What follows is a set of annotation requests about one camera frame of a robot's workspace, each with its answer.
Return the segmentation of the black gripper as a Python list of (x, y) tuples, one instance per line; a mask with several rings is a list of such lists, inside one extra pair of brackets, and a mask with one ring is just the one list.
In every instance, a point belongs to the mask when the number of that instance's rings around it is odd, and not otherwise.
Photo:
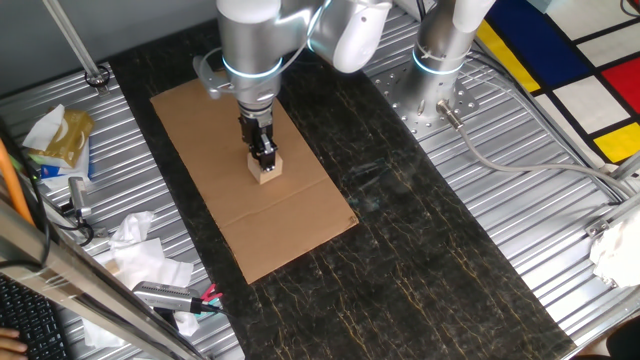
[(257, 117), (241, 114), (239, 122), (242, 139), (248, 145), (252, 157), (259, 163), (261, 171), (274, 170), (277, 146), (272, 139), (273, 117), (269, 114)]

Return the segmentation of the person hand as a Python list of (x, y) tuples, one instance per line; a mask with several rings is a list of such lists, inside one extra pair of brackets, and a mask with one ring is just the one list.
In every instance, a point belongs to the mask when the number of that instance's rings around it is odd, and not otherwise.
[(19, 340), (17, 330), (2, 328), (0, 331), (1, 360), (28, 360), (28, 347)]

